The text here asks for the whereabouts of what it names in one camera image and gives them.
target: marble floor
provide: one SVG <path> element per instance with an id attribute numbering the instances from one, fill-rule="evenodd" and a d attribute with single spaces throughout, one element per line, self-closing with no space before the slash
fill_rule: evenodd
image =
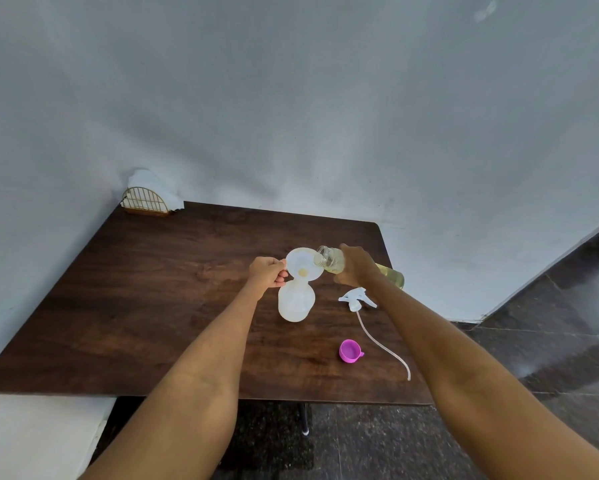
<path id="1" fill-rule="evenodd" d="M 481 325 L 461 326 L 554 414 L 599 448 L 599 238 L 584 244 Z M 119 398 L 95 455 L 140 399 Z M 433 406 L 242 401 L 224 479 L 483 479 Z"/>

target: spray bottle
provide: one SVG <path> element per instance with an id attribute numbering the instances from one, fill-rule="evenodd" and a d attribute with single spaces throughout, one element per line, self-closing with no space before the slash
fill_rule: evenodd
<path id="1" fill-rule="evenodd" d="M 333 274 L 341 273 L 345 266 L 342 250 L 337 248 L 327 248 L 326 246 L 320 246 L 317 250 L 314 263 Z M 381 264 L 375 263 L 375 265 L 392 284 L 399 289 L 404 288 L 404 275 L 402 273 L 389 267 L 382 266 Z"/>

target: gold wire basket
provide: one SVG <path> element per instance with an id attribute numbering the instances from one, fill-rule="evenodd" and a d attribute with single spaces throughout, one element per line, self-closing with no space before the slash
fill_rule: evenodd
<path id="1" fill-rule="evenodd" d="M 152 190 L 144 187 L 129 187 L 119 204 L 129 214 L 166 217 L 171 213 L 166 202 Z"/>

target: dark brown table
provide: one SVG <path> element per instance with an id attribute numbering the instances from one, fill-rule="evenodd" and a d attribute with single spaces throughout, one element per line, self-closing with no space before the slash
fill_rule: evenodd
<path id="1" fill-rule="evenodd" d="M 0 354 L 0 392 L 147 395 L 199 332 L 229 304 L 258 255 L 296 247 L 361 245 L 390 266 L 375 223 L 186 202 L 169 217 L 115 209 Z M 364 334 L 329 273 L 298 323 L 257 306 L 240 397 L 343 403 L 430 404 L 430 392 L 382 310 L 364 307 L 367 330 L 407 361 L 406 370 Z M 338 357 L 343 339 L 365 352 Z"/>

